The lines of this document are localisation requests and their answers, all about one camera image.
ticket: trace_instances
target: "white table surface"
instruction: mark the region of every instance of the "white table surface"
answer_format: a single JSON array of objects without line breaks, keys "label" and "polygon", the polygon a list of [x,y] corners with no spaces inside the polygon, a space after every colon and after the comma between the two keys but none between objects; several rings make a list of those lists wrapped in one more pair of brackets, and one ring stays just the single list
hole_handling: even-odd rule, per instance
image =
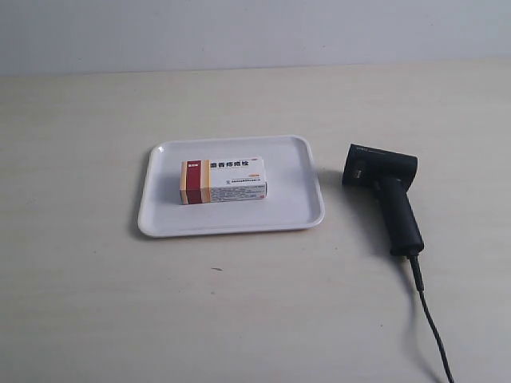
[{"label": "white table surface", "polygon": [[[0,78],[0,381],[446,381],[374,201],[339,186],[357,143],[419,157],[454,376],[507,382],[510,127],[510,60]],[[318,227],[137,230],[152,146],[287,133],[312,146]]]}]

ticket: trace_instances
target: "wall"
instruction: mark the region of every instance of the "wall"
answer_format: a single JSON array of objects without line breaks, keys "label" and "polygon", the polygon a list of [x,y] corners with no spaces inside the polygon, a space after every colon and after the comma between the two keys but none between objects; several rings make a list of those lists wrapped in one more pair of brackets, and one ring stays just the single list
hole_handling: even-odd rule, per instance
[{"label": "wall", "polygon": [[509,0],[0,3],[0,74],[511,56]]}]

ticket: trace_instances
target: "black barcode scanner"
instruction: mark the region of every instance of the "black barcode scanner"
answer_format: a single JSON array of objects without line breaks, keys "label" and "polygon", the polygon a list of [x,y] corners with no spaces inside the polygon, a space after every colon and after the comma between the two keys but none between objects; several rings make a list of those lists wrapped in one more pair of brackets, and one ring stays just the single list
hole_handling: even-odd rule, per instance
[{"label": "black barcode scanner", "polygon": [[417,157],[354,144],[350,146],[343,184],[373,190],[390,237],[392,255],[418,255],[424,249],[406,196],[416,172]]}]

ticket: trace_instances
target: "white tray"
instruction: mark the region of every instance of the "white tray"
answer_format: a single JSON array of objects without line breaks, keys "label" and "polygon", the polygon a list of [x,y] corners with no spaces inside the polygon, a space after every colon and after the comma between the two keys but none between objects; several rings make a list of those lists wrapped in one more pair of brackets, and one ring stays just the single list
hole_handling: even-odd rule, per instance
[{"label": "white tray", "polygon": [[[267,177],[262,200],[182,205],[181,162],[261,156]],[[151,237],[307,229],[325,208],[311,147],[302,137],[169,141],[151,152],[138,227]]]}]

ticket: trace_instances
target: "black cable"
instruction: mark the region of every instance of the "black cable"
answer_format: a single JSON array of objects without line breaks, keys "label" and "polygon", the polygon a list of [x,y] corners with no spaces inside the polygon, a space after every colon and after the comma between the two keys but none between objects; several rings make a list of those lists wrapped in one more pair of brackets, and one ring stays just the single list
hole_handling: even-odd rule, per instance
[{"label": "black cable", "polygon": [[444,370],[446,371],[447,380],[449,383],[454,383],[453,375],[450,372],[449,362],[447,361],[446,349],[444,348],[444,344],[440,338],[440,333],[438,332],[437,327],[433,322],[430,310],[426,304],[426,299],[424,298],[424,284],[422,283],[421,269],[418,265],[417,255],[411,255],[408,257],[408,259],[410,260],[410,265],[412,266],[412,271],[414,272],[415,286],[417,287],[418,295],[421,298],[424,314],[426,315],[431,330],[433,331],[434,339],[437,341],[438,350],[440,351],[440,356],[442,357],[442,363],[444,365]]}]

